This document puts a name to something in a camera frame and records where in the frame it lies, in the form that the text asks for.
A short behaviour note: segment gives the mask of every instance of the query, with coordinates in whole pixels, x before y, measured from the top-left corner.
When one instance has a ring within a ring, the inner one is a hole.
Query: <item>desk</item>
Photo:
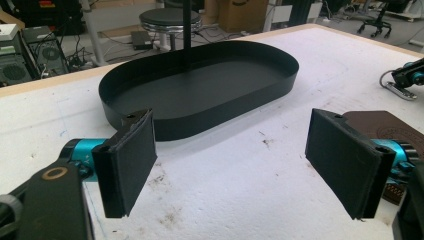
[[[105,219],[85,183],[98,239],[392,239],[396,208],[352,221],[305,158],[312,108],[388,110],[424,133],[424,88],[407,102],[380,75],[422,55],[318,25],[252,35],[294,56],[293,90],[204,133],[157,143],[131,216]],[[110,137],[98,84],[116,65],[0,89],[0,193],[56,160],[73,138]]]

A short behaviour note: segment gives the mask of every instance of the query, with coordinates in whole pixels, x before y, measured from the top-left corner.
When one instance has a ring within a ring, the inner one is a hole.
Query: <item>black equipment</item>
[[[10,41],[0,41],[0,87],[29,82],[38,75],[19,32]]]
[[[55,162],[0,195],[0,239],[94,239],[81,182],[95,174],[106,217],[128,216],[157,156],[151,110],[122,122],[110,139],[69,141]]]
[[[384,35],[384,38],[388,38],[390,36],[390,33],[392,32],[392,25],[388,22],[383,21],[384,14],[386,13],[389,4],[403,3],[405,1],[404,0],[383,0],[381,2],[384,2],[385,5],[381,9],[380,14],[378,14],[377,19],[363,21],[363,24],[358,29],[357,33],[361,34],[362,31],[364,31],[365,26],[370,25],[370,26],[374,26],[374,27],[377,28],[377,31],[375,33],[371,34],[372,38],[375,38],[377,35],[380,35],[381,33],[383,33],[383,28],[389,29],[389,31],[386,33],[386,35]]]
[[[47,26],[25,28],[22,32],[41,73],[40,78],[69,73],[62,48]]]
[[[84,31],[78,0],[12,0],[13,15],[26,27],[49,26],[57,35],[77,35]]]
[[[395,82],[383,83],[385,74],[391,72]],[[412,101],[417,99],[417,96],[405,88],[413,85],[422,86],[424,84],[424,58],[415,62],[406,63],[402,68],[393,71],[388,71],[380,78],[380,85],[389,89],[399,97]]]
[[[379,145],[370,137],[410,142],[401,151]],[[352,219],[373,218],[400,155],[413,165],[408,191],[393,222],[396,240],[424,236],[424,136],[385,111],[344,115],[313,109],[306,158],[330,186]]]

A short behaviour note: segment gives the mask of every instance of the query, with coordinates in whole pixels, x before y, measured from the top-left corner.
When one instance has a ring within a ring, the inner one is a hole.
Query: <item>cardboard box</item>
[[[226,32],[262,32],[268,0],[218,0],[219,27]]]
[[[1,23],[8,23],[8,24],[16,24],[18,25],[19,29],[24,29],[25,28],[25,23],[22,22],[21,20],[15,18],[14,16],[0,10],[0,24]]]

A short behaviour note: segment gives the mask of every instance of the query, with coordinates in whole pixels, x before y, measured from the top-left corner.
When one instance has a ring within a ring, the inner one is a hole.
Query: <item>scratch mark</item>
[[[273,140],[273,139],[265,139],[265,140],[263,140],[262,142],[263,142],[263,143],[266,145],[266,147],[269,149],[270,144],[271,144],[271,143],[273,143],[273,142],[274,142],[274,140]]]
[[[173,207],[171,211],[165,214],[164,218],[159,219],[159,223],[168,229],[172,229],[181,221],[181,208],[176,209]]]

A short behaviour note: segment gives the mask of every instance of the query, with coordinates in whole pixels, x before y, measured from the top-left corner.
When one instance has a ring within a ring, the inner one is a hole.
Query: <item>floor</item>
[[[338,14],[330,16],[321,16],[317,19],[316,23],[327,26],[329,28],[337,29],[343,32],[359,35],[357,33],[364,19],[375,18],[378,15],[378,11],[370,9],[366,14],[352,12],[349,8],[342,9]],[[422,47],[412,45],[409,43],[411,39],[424,42],[424,21],[420,19],[409,19],[399,17],[396,15],[386,14],[385,21],[392,24],[392,34],[389,38],[384,38],[384,34],[387,30],[384,30],[383,35],[374,38],[376,41],[384,42],[390,45],[398,46],[404,49],[408,49],[415,52],[420,52]],[[370,38],[370,35],[375,32],[375,28],[367,27],[360,34],[365,38]],[[241,37],[249,33],[226,33],[222,31],[217,24],[203,26],[199,30],[198,34],[192,34],[192,46],[208,44],[218,41],[224,41]],[[162,53],[157,49],[153,50],[134,50],[131,44],[130,36],[114,37],[114,38],[102,38],[102,49],[104,57],[108,63],[117,63],[136,59],[140,57],[146,57],[153,54]],[[177,49],[183,48],[182,34],[177,35],[176,41]],[[73,59],[76,63],[73,71],[85,70],[92,68],[91,56],[93,56],[93,50],[91,41],[87,33],[81,34],[80,36],[65,36],[62,49],[65,56],[69,59]]]

